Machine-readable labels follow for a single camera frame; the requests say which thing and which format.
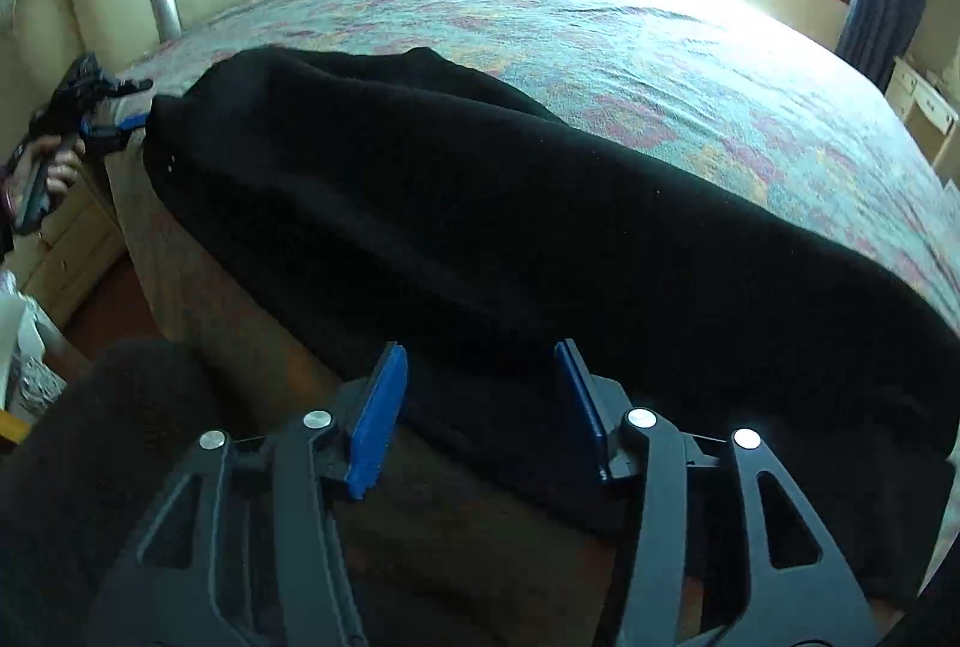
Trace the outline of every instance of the person's leg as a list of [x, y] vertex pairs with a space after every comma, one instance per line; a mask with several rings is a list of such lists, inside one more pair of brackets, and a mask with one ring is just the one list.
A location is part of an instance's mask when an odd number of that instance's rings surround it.
[[0, 468], [0, 642], [74, 644], [99, 581], [189, 444], [224, 410], [188, 350], [104, 352]]

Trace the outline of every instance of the bed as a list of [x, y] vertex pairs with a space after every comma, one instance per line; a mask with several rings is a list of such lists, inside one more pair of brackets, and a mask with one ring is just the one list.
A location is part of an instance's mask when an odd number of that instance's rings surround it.
[[[737, 0], [117, 1], [20, 0], [17, 31], [41, 86], [56, 83], [80, 46], [174, 94], [218, 59], [262, 44], [355, 54], [429, 46], [515, 85], [573, 127], [861, 251], [960, 334], [960, 196], [944, 191], [867, 80]], [[315, 408], [335, 375], [165, 211], [143, 172], [141, 139], [107, 160], [102, 193], [160, 328], [203, 350], [263, 425]], [[485, 497], [502, 497], [485, 507], [491, 513], [528, 517], [507, 496]], [[958, 528], [955, 488], [931, 569]], [[551, 530], [553, 541], [573, 542]], [[570, 562], [582, 564], [587, 550], [573, 552]], [[584, 601], [585, 610], [595, 605]]]

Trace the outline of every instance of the nightstand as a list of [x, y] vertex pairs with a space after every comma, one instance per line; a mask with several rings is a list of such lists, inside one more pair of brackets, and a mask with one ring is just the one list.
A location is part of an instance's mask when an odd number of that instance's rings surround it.
[[887, 88], [887, 103], [946, 183], [960, 176], [960, 114], [933, 85], [909, 63], [894, 58], [894, 75]]

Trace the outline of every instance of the finger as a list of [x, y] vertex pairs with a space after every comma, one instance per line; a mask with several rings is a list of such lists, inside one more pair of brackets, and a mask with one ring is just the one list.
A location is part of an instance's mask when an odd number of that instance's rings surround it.
[[75, 152], [60, 152], [54, 157], [54, 162], [57, 165], [69, 165], [71, 168], [80, 167], [80, 157], [77, 157]]
[[77, 180], [77, 169], [68, 165], [51, 165], [47, 179], [59, 179], [69, 187]]
[[64, 139], [61, 136], [43, 136], [42, 138], [37, 138], [36, 141], [27, 145], [26, 155], [29, 155], [31, 160], [37, 160], [37, 158], [43, 157], [43, 155], [49, 155], [50, 152], [53, 152], [56, 147], [61, 145], [61, 141]]
[[67, 186], [61, 179], [50, 179], [50, 177], [47, 177], [47, 192], [55, 198], [62, 198], [66, 195]]

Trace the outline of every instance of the dresser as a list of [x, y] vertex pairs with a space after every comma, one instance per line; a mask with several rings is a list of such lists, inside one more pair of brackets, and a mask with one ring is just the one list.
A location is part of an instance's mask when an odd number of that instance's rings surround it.
[[905, 60], [894, 58], [887, 103], [946, 183], [960, 179], [960, 114]]

